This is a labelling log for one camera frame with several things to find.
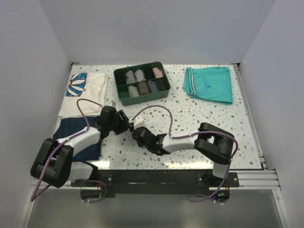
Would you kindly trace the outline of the beige grey rolled sock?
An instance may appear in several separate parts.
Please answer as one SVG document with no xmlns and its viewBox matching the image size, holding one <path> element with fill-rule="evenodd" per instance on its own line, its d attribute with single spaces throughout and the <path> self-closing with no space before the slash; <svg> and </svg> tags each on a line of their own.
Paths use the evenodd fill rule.
<svg viewBox="0 0 304 228">
<path fill-rule="evenodd" d="M 130 94 L 131 98 L 139 96 L 139 92 L 138 92 L 138 89 L 137 89 L 136 86 L 133 86 L 133 85 L 129 86 L 128 91 L 129 91 L 129 94 Z"/>
</svg>

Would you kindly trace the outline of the light grey rolled sock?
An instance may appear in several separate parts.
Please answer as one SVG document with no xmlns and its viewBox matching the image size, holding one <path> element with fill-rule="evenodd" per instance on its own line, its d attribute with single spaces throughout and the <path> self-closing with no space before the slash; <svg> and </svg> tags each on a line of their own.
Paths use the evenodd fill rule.
<svg viewBox="0 0 304 228">
<path fill-rule="evenodd" d="M 138 69 L 134 72 L 134 77 L 137 82 L 145 81 L 145 76 L 141 69 Z"/>
</svg>

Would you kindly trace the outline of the black rolled sock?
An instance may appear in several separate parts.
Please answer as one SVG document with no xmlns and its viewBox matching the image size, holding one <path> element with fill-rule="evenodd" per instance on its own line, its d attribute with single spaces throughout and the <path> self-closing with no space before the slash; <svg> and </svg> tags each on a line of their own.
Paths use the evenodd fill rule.
<svg viewBox="0 0 304 228">
<path fill-rule="evenodd" d="M 158 83 L 159 89 L 160 89 L 161 91 L 166 91 L 166 90 L 168 90 L 167 84 L 166 84 L 166 80 L 165 80 L 163 77 L 157 78 L 157 83 Z"/>
</svg>

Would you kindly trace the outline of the brown rolled sock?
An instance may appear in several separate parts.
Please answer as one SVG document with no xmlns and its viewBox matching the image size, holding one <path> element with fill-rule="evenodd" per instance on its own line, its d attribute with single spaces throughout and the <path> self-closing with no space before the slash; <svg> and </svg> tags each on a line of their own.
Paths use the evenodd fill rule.
<svg viewBox="0 0 304 228">
<path fill-rule="evenodd" d="M 144 81 L 141 81 L 138 83 L 140 95 L 147 95 L 149 94 L 149 88 L 147 86 L 147 83 Z"/>
</svg>

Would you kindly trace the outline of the teal folded shorts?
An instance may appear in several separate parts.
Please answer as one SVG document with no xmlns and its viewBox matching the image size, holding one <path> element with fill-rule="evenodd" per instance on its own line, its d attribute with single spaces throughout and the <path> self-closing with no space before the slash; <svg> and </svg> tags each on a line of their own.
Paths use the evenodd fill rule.
<svg viewBox="0 0 304 228">
<path fill-rule="evenodd" d="M 183 91 L 191 98 L 232 104 L 230 69 L 226 66 L 187 67 L 183 81 Z"/>
</svg>

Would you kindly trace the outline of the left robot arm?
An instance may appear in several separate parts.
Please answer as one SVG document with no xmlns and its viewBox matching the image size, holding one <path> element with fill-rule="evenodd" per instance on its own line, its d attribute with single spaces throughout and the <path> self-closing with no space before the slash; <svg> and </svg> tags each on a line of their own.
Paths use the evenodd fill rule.
<svg viewBox="0 0 304 228">
<path fill-rule="evenodd" d="M 73 157 L 108 137 L 110 132 L 119 135 L 128 129 L 129 119 L 125 113 L 105 106 L 97 119 L 83 130 L 58 140 L 46 139 L 34 160 L 30 175 L 56 188 L 70 180 L 82 180 L 87 186 L 94 186 L 98 182 L 98 174 L 93 171 L 93 166 L 74 162 Z"/>
</svg>

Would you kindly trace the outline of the white daisy print shirt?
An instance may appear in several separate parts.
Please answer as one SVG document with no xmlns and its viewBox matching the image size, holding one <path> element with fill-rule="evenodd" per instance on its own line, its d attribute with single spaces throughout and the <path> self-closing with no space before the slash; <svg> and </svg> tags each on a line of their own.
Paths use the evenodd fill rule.
<svg viewBox="0 0 304 228">
<path fill-rule="evenodd" d="M 58 116 L 63 119 L 80 117 L 76 102 L 81 98 L 104 105 L 107 83 L 108 77 L 103 73 L 72 74 Z"/>
</svg>

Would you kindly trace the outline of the pink rolled underwear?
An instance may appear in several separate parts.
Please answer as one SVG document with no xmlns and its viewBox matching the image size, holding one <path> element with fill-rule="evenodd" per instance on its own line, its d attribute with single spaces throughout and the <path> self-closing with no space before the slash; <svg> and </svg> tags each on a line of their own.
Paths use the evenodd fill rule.
<svg viewBox="0 0 304 228">
<path fill-rule="evenodd" d="M 159 68 L 154 67 L 152 70 L 153 70 L 154 76 L 156 78 L 162 78 L 163 77 L 163 73 Z"/>
</svg>

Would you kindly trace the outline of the green divided organizer tray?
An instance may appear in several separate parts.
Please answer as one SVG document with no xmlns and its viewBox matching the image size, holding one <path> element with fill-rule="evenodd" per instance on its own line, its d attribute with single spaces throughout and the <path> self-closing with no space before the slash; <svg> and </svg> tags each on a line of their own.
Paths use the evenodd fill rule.
<svg viewBox="0 0 304 228">
<path fill-rule="evenodd" d="M 166 98 L 171 89 L 161 62 L 116 69 L 114 81 L 118 98 L 123 106 Z"/>
</svg>

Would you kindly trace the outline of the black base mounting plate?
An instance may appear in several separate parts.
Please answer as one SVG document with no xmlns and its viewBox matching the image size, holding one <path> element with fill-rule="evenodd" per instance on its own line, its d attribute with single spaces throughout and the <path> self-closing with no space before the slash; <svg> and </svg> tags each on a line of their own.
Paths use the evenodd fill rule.
<svg viewBox="0 0 304 228">
<path fill-rule="evenodd" d="M 223 182 L 212 170 L 98 170 L 89 181 L 74 180 L 81 198 L 115 197 L 117 194 L 163 194 L 208 196 L 212 188 L 223 184 L 215 199 L 228 199 L 230 188 L 239 187 L 237 173 L 231 172 Z"/>
</svg>

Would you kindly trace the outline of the navy blue garment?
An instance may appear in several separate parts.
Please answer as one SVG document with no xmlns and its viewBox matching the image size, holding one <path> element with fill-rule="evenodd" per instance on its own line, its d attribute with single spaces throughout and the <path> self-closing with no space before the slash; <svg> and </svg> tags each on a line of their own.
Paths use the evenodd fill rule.
<svg viewBox="0 0 304 228">
<path fill-rule="evenodd" d="M 83 130 L 86 121 L 83 117 L 66 118 L 60 120 L 60 125 L 53 134 L 53 139 L 61 139 Z M 73 156 L 73 162 L 86 162 L 98 160 L 101 155 L 101 142 L 93 144 Z"/>
</svg>

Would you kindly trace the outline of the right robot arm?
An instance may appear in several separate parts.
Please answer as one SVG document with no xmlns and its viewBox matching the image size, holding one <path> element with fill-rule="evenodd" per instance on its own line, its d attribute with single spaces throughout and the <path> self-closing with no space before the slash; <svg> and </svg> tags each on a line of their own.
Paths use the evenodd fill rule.
<svg viewBox="0 0 304 228">
<path fill-rule="evenodd" d="M 202 123 L 195 133 L 175 137 L 165 133 L 154 135 L 148 128 L 141 126 L 133 130 L 132 138 L 158 156 L 177 151 L 199 151 L 213 162 L 211 180 L 218 187 L 228 182 L 231 160 L 238 150 L 234 135 L 209 123 Z"/>
</svg>

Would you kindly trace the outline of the striped rolled sock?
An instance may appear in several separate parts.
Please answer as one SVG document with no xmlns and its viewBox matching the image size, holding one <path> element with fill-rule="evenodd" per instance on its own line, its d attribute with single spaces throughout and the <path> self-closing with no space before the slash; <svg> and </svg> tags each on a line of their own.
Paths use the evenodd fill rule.
<svg viewBox="0 0 304 228">
<path fill-rule="evenodd" d="M 148 87 L 151 93 L 157 93 L 159 92 L 157 83 L 155 81 L 149 80 L 148 81 Z"/>
</svg>

